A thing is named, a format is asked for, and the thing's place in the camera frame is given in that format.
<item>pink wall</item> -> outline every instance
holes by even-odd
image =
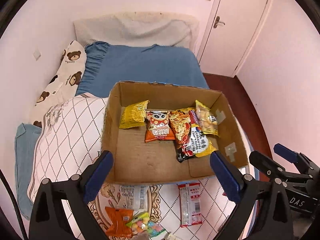
[[[76,38],[72,21],[118,11],[168,11],[200,21],[199,48],[213,0],[28,0],[0,40],[2,104],[0,167],[13,191],[14,137],[30,108],[59,67],[63,49]],[[38,48],[41,57],[35,61]],[[11,201],[0,183],[0,206],[18,229]]]
[[[270,147],[281,143],[320,165],[320,35],[295,0],[273,0],[237,74]],[[274,160],[288,171],[293,164]]]

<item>white door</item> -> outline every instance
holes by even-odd
[[[220,0],[200,58],[202,72],[231,76],[257,29],[268,0]]]

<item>blue gripper pad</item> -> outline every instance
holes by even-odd
[[[224,192],[227,194],[228,199],[235,203],[239,203],[241,199],[240,185],[215,152],[210,155],[210,166],[216,174]]]
[[[84,203],[89,203],[96,198],[112,166],[113,156],[111,152],[108,152],[84,185]]]
[[[287,147],[283,146],[280,143],[277,143],[273,147],[273,150],[274,150],[274,152],[276,154],[278,154],[279,156],[281,156],[282,158],[284,158],[285,160],[287,160],[290,163],[298,162],[297,153],[295,153],[294,151],[288,149]]]

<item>wooden floor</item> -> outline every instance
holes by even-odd
[[[225,77],[204,73],[210,89],[222,91],[227,97],[231,109],[248,136],[254,150],[272,158],[269,143],[258,114],[237,77]],[[269,181],[260,174],[260,180]]]

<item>door frame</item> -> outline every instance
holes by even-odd
[[[258,26],[256,28],[256,30],[254,31],[254,34],[249,42],[249,45],[247,47],[247,49],[245,50],[241,60],[239,61],[237,67],[235,68],[235,70],[233,71],[231,77],[234,77],[238,72],[239,70],[241,69],[243,63],[245,62],[252,46],[254,45],[264,23],[265,23],[265,20],[268,16],[268,13],[269,13],[269,9],[271,7],[271,4],[272,4],[272,1],[273,0],[267,0],[267,3],[265,5],[265,8],[263,10],[263,13],[261,15],[261,18],[260,18],[260,21],[258,23]],[[209,16],[209,19],[208,19],[208,23],[207,23],[207,26],[205,28],[205,31],[204,31],[204,35],[203,35],[203,38],[202,38],[202,41],[201,41],[201,44],[200,44],[200,47],[199,47],[199,50],[198,50],[198,54],[197,54],[197,60],[198,62],[200,63],[200,60],[201,60],[201,57],[203,55],[203,52],[204,52],[204,48],[207,44],[207,41],[208,41],[208,38],[209,38],[209,35],[210,35],[210,32],[211,32],[211,29],[212,29],[212,26],[213,26],[213,22],[214,22],[214,19],[216,18],[216,15],[217,15],[217,11],[218,11],[218,7],[219,7],[219,4],[220,4],[220,0],[213,0],[213,4],[212,4],[212,8],[211,8],[211,12],[210,12],[210,16]]]

